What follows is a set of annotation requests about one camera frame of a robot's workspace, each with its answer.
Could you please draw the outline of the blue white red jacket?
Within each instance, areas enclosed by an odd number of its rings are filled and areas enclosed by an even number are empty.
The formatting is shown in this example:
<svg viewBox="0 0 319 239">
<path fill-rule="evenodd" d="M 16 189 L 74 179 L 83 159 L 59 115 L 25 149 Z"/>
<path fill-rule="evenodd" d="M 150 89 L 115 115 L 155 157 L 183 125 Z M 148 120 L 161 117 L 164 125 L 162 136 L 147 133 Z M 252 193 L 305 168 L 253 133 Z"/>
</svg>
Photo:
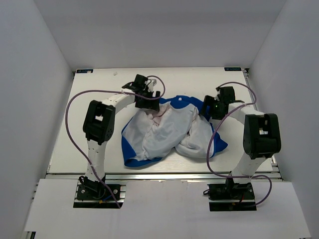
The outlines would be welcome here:
<svg viewBox="0 0 319 239">
<path fill-rule="evenodd" d="M 209 115 L 200 115 L 203 101 L 175 96 L 159 101 L 159 112 L 138 110 L 121 132 L 126 167 L 161 161 L 172 149 L 181 156 L 212 158 L 228 144 L 214 132 Z"/>
</svg>

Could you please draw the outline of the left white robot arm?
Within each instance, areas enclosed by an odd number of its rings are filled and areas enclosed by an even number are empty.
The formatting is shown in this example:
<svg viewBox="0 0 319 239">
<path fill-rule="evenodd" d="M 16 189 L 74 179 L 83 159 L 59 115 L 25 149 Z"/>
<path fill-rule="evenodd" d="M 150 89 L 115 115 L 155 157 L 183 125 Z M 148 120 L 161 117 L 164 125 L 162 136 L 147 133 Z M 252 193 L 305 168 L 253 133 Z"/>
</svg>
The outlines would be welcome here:
<svg viewBox="0 0 319 239">
<path fill-rule="evenodd" d="M 160 91 L 154 91 L 157 79 L 137 74 L 134 81 L 122 86 L 122 91 L 103 101 L 92 100 L 88 106 L 83 131 L 88 144 L 88 166 L 85 181 L 92 181 L 88 193 L 95 199 L 105 194 L 104 159 L 107 142 L 114 133 L 115 116 L 125 107 L 159 111 Z"/>
</svg>

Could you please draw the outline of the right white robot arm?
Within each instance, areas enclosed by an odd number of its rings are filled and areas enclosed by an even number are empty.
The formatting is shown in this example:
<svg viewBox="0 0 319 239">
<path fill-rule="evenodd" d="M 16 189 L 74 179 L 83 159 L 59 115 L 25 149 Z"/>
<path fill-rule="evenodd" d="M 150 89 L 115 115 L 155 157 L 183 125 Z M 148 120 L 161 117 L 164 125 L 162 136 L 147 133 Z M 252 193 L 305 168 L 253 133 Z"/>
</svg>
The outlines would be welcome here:
<svg viewBox="0 0 319 239">
<path fill-rule="evenodd" d="M 257 99 L 254 99 L 251 103 L 237 100 L 234 88 L 231 86 L 219 86 L 216 90 L 218 92 L 217 96 L 205 96 L 200 110 L 201 115 L 208 115 L 210 118 L 220 121 L 207 147 L 206 165 L 214 175 L 233 180 L 226 184 L 225 192 L 228 197 L 235 199 L 243 193 L 242 184 L 248 184 L 251 179 L 258 177 L 254 174 L 260 165 L 266 159 L 280 152 L 279 121 L 276 114 L 267 114 L 255 110 L 252 105 L 256 103 Z M 244 153 L 237 166 L 226 176 L 212 170 L 209 164 L 209 154 L 217 131 L 228 117 L 236 119 L 244 126 Z"/>
</svg>

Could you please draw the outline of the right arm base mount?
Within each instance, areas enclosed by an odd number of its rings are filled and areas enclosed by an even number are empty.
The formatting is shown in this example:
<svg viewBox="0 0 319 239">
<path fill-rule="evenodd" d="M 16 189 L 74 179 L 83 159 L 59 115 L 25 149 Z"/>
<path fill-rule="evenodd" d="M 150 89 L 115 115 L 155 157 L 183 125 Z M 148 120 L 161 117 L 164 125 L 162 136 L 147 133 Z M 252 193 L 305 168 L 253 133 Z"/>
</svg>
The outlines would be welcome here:
<svg viewBox="0 0 319 239">
<path fill-rule="evenodd" d="M 224 183 L 208 184 L 203 195 L 208 197 L 211 212 L 256 211 L 255 195 L 251 183 L 234 183 L 226 179 Z"/>
</svg>

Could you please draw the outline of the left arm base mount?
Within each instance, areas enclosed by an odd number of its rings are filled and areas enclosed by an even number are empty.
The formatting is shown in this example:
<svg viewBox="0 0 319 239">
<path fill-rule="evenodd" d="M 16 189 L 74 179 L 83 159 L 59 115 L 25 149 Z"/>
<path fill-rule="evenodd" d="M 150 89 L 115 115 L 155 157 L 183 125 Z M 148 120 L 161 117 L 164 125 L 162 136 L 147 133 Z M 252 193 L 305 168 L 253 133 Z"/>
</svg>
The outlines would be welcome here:
<svg viewBox="0 0 319 239">
<path fill-rule="evenodd" d="M 126 186 L 107 184 L 109 189 L 99 181 L 91 181 L 80 176 L 76 188 L 73 208 L 82 209 L 119 209 L 125 199 Z"/>
</svg>

